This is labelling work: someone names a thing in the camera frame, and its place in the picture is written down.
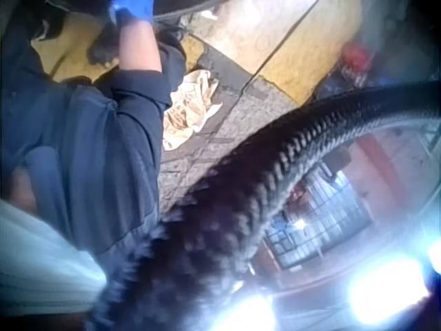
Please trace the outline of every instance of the metal grate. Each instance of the metal grate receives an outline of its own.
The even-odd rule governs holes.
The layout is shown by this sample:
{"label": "metal grate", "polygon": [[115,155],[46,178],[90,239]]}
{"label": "metal grate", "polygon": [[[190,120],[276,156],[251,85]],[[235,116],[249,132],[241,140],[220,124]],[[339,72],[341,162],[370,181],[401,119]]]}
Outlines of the metal grate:
{"label": "metal grate", "polygon": [[[267,231],[267,242],[282,269],[321,256],[371,223],[342,172],[329,184],[316,170],[305,179],[305,187],[311,194],[309,211],[288,215],[284,230]],[[299,219],[307,224],[304,229],[295,226]]]}

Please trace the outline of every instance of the white cloth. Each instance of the white cloth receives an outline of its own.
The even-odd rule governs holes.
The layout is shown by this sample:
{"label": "white cloth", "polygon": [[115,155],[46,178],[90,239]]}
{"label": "white cloth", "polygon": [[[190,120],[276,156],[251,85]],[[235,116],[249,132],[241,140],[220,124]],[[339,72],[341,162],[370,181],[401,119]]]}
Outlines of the white cloth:
{"label": "white cloth", "polygon": [[172,93],[172,107],[165,112],[163,146],[174,150],[199,132],[207,119],[217,113],[222,104],[212,104],[211,98],[219,84],[209,84],[210,71],[196,70],[184,77],[176,92]]}
{"label": "white cloth", "polygon": [[88,311],[106,284],[87,252],[0,201],[0,309],[6,316]]}

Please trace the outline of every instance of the bright light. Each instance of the bright light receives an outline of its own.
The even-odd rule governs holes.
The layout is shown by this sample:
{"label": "bright light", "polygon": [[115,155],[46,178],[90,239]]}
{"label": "bright light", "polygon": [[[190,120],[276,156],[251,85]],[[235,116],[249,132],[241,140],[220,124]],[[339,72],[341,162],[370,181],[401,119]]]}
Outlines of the bright light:
{"label": "bright light", "polygon": [[305,221],[303,219],[299,219],[297,222],[294,223],[294,226],[297,230],[303,230],[306,227]]}
{"label": "bright light", "polygon": [[201,12],[201,16],[205,17],[206,19],[212,19],[214,21],[217,21],[218,17],[216,15],[213,15],[211,10],[204,10]]}
{"label": "bright light", "polygon": [[211,331],[272,331],[275,322],[268,302],[263,297],[252,297],[229,311]]}
{"label": "bright light", "polygon": [[351,304],[362,323],[375,324],[427,295],[420,264],[401,259],[362,277],[351,289]]}
{"label": "bright light", "polygon": [[242,288],[243,284],[244,281],[238,281],[236,284],[234,284],[232,293],[239,291]]}
{"label": "bright light", "polygon": [[433,269],[441,274],[441,239],[436,239],[427,252],[432,262]]}

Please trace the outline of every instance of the crumpled paper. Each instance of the crumpled paper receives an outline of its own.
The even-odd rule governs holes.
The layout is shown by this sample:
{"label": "crumpled paper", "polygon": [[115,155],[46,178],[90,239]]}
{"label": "crumpled paper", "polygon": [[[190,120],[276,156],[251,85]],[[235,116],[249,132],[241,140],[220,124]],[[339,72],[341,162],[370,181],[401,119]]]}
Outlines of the crumpled paper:
{"label": "crumpled paper", "polygon": [[219,80],[209,84],[208,70],[196,70],[184,77],[176,92],[172,93],[173,106],[165,112],[163,146],[174,150],[185,143],[193,134],[202,130],[205,122],[221,108],[212,104],[211,98]]}

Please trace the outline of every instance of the blue glove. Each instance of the blue glove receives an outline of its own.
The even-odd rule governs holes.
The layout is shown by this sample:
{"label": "blue glove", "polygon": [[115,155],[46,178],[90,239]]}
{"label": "blue glove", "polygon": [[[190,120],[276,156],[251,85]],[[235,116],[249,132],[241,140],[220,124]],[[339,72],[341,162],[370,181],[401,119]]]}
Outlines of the blue glove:
{"label": "blue glove", "polygon": [[113,0],[110,7],[111,16],[115,12],[127,9],[133,16],[151,22],[153,19],[154,0]]}

